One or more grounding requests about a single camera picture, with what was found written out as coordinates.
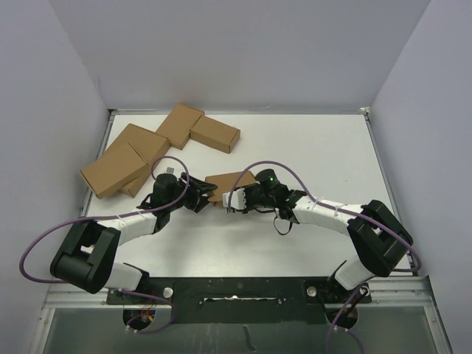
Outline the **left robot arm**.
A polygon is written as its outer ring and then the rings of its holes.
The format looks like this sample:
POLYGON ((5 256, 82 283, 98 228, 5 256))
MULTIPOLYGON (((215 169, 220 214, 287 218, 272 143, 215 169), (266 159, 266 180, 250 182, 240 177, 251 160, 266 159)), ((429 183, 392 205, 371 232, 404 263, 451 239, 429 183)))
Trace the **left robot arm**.
POLYGON ((150 293, 150 285, 144 280, 148 273, 116 262, 118 247, 161 231, 170 221, 171 212, 177 209, 185 207, 200 212, 209 204, 209 194, 217 188, 186 173, 180 177, 159 174, 152 192, 132 216, 73 223, 51 262, 51 275, 90 294, 103 288, 117 289, 123 290, 134 303, 145 301, 150 293))

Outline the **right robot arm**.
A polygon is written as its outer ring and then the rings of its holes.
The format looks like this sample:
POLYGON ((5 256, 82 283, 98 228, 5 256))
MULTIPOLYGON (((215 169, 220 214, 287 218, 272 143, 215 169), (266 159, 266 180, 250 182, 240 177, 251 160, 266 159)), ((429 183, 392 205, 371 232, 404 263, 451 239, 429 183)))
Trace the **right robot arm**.
POLYGON ((329 295, 342 302, 373 277, 388 277, 413 244, 411 235, 388 207, 378 200, 341 204, 311 198, 304 190, 289 189, 274 170, 259 172, 256 182, 237 188, 231 208, 247 213, 272 209, 291 224, 310 224, 348 236, 356 255, 344 261, 327 284, 329 295))

